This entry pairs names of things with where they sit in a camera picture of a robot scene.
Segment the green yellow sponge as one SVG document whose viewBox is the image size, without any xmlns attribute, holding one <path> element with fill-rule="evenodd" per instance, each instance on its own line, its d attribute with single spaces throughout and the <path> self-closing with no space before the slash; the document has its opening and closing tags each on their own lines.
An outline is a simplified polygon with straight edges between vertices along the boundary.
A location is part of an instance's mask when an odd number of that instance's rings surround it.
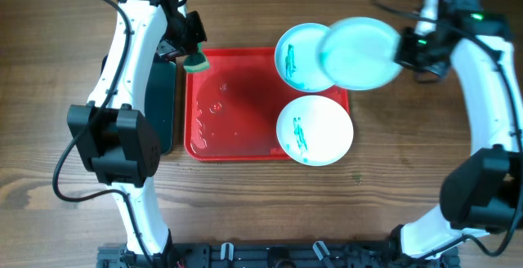
<svg viewBox="0 0 523 268">
<path fill-rule="evenodd" d="M 196 52 L 189 54 L 183 61 L 183 68 L 188 74 L 203 72 L 210 67 L 208 58 L 203 53 L 202 43 L 197 48 Z"/>
</svg>

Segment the light blue plate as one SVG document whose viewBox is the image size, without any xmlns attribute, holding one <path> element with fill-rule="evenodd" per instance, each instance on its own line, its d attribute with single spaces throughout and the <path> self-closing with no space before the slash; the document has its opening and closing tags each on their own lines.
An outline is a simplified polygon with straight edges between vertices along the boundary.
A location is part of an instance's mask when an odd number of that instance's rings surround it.
<svg viewBox="0 0 523 268">
<path fill-rule="evenodd" d="M 300 92 L 322 92 L 334 85 L 320 68 L 317 47 L 329 27 L 317 23 L 293 26 L 275 47 L 279 76 Z"/>
<path fill-rule="evenodd" d="M 351 17 L 329 27 L 320 39 L 316 59 L 337 87 L 368 91 L 387 85 L 402 70 L 395 62 L 399 33 L 369 17 Z"/>
</svg>

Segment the light blue plate top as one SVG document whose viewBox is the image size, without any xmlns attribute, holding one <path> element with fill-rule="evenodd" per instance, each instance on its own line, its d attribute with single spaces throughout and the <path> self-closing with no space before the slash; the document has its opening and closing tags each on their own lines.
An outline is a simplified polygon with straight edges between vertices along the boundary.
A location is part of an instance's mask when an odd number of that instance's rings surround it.
<svg viewBox="0 0 523 268">
<path fill-rule="evenodd" d="M 322 92 L 334 85 L 320 68 L 317 47 L 329 27 L 317 23 L 293 26 L 275 47 L 279 76 L 300 92 Z"/>
</svg>

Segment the white plate front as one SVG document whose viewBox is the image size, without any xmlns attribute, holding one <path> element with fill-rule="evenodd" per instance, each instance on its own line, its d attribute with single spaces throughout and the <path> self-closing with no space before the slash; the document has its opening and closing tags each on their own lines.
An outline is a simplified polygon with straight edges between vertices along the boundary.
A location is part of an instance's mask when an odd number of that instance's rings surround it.
<svg viewBox="0 0 523 268">
<path fill-rule="evenodd" d="M 354 127 L 347 111 L 325 96 L 301 96 L 280 112 L 277 140 L 293 160 L 313 167 L 337 162 L 351 148 Z"/>
</svg>

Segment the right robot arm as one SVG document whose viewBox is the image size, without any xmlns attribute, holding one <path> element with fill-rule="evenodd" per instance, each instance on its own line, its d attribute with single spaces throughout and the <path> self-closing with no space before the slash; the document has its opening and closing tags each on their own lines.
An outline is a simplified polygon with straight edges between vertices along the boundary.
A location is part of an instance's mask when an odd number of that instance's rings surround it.
<svg viewBox="0 0 523 268">
<path fill-rule="evenodd" d="M 471 129 L 471 156 L 444 180 L 439 203 L 399 228 L 401 255 L 437 259 L 472 241 L 501 255 L 522 227 L 522 99 L 514 46 L 503 17 L 459 11 L 416 15 L 401 35 L 396 62 L 416 72 L 454 69 Z"/>
</svg>

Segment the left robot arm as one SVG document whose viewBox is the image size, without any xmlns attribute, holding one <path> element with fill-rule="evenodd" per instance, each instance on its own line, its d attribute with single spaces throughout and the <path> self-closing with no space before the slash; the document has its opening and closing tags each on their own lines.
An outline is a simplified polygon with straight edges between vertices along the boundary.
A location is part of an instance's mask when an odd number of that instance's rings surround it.
<svg viewBox="0 0 523 268">
<path fill-rule="evenodd" d="M 114 197 L 127 232 L 116 251 L 100 250 L 100 263 L 174 267 L 178 262 L 170 230 L 154 190 L 162 153 L 160 139 L 146 117 L 145 99 L 156 59 L 183 58 L 184 70 L 208 68 L 202 50 L 207 36 L 200 16 L 187 0 L 111 0 L 117 24 L 101 76 L 85 105 L 67 115 L 84 167 L 96 175 L 104 192 Z"/>
</svg>

